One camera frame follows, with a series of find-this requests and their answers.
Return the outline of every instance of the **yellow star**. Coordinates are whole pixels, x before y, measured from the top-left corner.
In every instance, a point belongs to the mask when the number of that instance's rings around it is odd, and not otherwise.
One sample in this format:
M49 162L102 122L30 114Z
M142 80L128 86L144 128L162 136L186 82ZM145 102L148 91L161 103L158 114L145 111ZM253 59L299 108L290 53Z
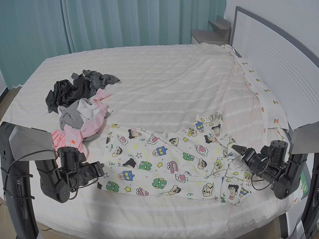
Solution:
M130 192L130 191L131 191L131 188L130 188L129 186L127 186L127 187L125 188L125 190L126 190L126 192Z

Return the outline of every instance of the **nightstand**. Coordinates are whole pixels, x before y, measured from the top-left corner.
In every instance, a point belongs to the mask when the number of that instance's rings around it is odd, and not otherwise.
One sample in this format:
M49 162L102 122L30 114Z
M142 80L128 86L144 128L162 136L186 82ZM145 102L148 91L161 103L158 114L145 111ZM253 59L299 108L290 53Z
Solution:
M216 45L228 44L230 22L221 16L217 16L216 21L209 20L208 22L215 26L215 31L192 30L191 44L198 44L202 42Z

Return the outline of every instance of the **floor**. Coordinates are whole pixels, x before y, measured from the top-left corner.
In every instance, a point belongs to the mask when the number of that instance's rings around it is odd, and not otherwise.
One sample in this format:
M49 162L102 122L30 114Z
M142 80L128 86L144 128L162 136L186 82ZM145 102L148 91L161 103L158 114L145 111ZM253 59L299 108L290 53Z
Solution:
M5 114L6 110L8 109L9 105L11 104L14 97L17 95L21 87L13 88L9 91L9 93L5 96L3 101L0 103L0 119ZM2 198L0 198L0 235L1 239L15 239L16 233L14 231L13 224L10 219L10 215L8 212L8 208L4 204ZM58 232L54 229L47 227L41 223L38 223L38 226L43 231L44 239L66 239L66 238L73 238L73 239L83 239L81 237L75 237L72 235L68 235L62 232ZM237 239L250 239L250 238L258 238L258 239L277 239L280 238L280 228L279 228L279 219L276 218L267 225L254 229L245 235L238 237ZM314 239L319 239L319 234L314 236Z

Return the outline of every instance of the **pile of clothes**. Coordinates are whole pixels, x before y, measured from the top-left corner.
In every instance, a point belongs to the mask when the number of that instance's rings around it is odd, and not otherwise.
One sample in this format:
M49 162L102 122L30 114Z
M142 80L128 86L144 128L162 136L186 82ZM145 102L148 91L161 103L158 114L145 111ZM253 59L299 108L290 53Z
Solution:
M80 75L73 73L72 78L73 84L68 80L57 81L46 97L49 113L59 114L61 130L52 133L53 143L56 150L76 147L87 158L88 151L82 142L97 138L104 119L112 113L101 102L111 95L103 89L120 80L114 75L90 70L83 70Z

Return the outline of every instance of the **striped bed sheet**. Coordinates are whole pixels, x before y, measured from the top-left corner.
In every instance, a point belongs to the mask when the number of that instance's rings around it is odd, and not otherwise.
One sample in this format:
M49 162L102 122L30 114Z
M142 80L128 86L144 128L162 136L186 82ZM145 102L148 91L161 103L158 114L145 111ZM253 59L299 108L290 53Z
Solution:
M99 138L85 142L89 162L103 156L112 123L126 127L177 132L191 127L197 114L224 112L227 131L238 145L262 147L264 126L258 98L248 88L236 59L220 46L121 47L67 54L46 59L14 98L2 121L53 132L58 114L48 113L45 98L56 81L73 72L96 70L114 74L105 99L114 113L105 119ZM269 141L281 129L268 129ZM30 162L36 219L61 232L83 238L235 238L261 227L295 204L295 196L275 198L267 188L253 191L240 206L215 200L162 195L141 197L97 189L81 189L60 204L43 195L34 162Z

